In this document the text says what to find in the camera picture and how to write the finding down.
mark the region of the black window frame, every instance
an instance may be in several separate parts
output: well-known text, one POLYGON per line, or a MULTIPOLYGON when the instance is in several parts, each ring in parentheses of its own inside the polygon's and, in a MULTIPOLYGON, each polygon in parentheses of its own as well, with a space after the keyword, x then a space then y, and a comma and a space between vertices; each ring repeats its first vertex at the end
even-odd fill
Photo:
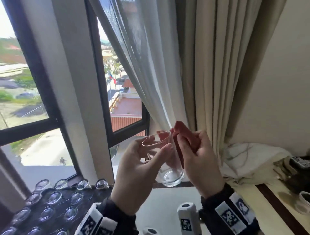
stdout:
MULTIPOLYGON (((106 89, 106 77, 104 72, 104 64, 102 60, 102 52, 101 52, 101 42, 100 42, 100 36, 99 36, 99 28, 98 28, 98 21, 97 16, 95 14, 95 11, 93 7, 91 6, 91 3, 88 0, 85 0, 85 6, 86 6, 86 13, 87 13, 87 19, 88 19, 88 26, 89 26, 89 33, 91 38, 91 44, 94 54, 94 61, 96 66, 96 72, 97 72, 97 78, 98 78, 98 84, 99 84, 99 90, 100 90, 100 99, 101 99, 101 105, 102 110, 104 114, 104 124, 108 139, 108 146, 109 148, 119 144, 120 142, 142 132, 145 130, 145 135, 149 134, 149 121, 150 121, 150 115, 147 111, 145 105, 142 102, 142 119, 138 122, 135 122, 133 124, 130 124, 122 129, 119 129, 115 132, 112 130, 112 122, 111 122, 111 116, 110 116, 110 106, 109 106, 109 98, 108 98, 108 91, 106 89)), ((101 22, 101 26, 107 35, 109 42, 111 43, 117 57, 119 58, 122 66, 124 67, 127 75, 129 78, 132 78, 134 75, 126 56, 121 48, 121 45, 113 31, 113 28, 107 18, 106 15, 104 19, 104 24, 101 22)))
POLYGON ((74 184, 82 178, 82 173, 23 5, 20 0, 2 0, 2 3, 49 118, 0 130, 0 146, 54 129, 60 129, 76 171, 75 175, 68 178, 69 184, 74 184))

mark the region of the red cloth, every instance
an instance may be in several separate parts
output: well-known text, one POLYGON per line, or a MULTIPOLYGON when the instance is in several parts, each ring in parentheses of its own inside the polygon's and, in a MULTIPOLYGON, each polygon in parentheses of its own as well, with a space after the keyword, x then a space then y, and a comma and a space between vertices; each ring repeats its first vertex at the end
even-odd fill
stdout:
MULTIPOLYGON (((191 146, 192 150, 194 153, 197 152, 201 140, 196 137, 188 128, 187 126, 185 126, 185 124, 181 121, 176 121, 175 125, 173 128, 171 128, 170 132, 172 133, 172 137, 175 143, 175 147, 176 150, 178 152, 182 167, 184 169, 184 159, 183 159, 183 154, 182 151, 180 149, 179 143, 178 143, 178 139, 177 136, 180 134, 182 135, 185 139, 187 139, 189 145, 191 146)), ((159 131, 157 131, 158 136, 160 138, 160 140, 164 140, 165 138, 167 138, 167 134, 166 133, 159 133, 159 131)))

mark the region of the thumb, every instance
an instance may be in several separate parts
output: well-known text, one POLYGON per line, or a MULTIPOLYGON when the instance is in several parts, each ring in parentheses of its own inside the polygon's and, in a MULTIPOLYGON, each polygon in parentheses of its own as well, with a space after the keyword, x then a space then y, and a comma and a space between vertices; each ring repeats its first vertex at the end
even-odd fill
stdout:
POLYGON ((180 134, 178 134, 177 138, 178 138, 178 144, 179 144, 181 152, 183 154, 183 158, 186 161, 189 158, 191 158, 194 153, 192 151, 192 148, 189 146, 187 139, 185 139, 180 134))
POLYGON ((155 175, 159 172, 162 165, 166 162, 173 153, 173 145, 171 143, 162 147, 158 153, 145 165, 149 168, 149 171, 155 175))

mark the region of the wall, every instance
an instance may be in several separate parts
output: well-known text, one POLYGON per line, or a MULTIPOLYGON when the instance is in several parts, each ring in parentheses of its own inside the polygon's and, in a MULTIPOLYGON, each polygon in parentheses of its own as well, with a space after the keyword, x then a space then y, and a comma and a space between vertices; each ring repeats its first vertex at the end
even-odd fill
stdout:
POLYGON ((288 0, 231 143, 310 147, 310 1, 288 0))

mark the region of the window pane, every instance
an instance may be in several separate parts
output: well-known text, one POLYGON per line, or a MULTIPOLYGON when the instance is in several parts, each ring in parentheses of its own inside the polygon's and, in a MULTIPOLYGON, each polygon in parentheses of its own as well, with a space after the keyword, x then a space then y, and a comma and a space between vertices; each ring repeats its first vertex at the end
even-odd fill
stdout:
POLYGON ((142 103, 99 21, 98 25, 112 130, 117 131, 142 119, 142 103))
POLYGON ((125 153, 125 150, 128 147, 128 145, 132 141, 143 138, 144 136, 145 136, 145 131, 142 131, 110 148, 110 155, 111 155, 114 178, 116 177, 116 173, 117 173, 117 169, 118 169, 118 165, 121 160, 121 157, 125 153))
POLYGON ((48 118, 0 1, 0 130, 48 118))
POLYGON ((60 129, 1 147, 30 191, 38 181, 52 183, 76 173, 60 129))

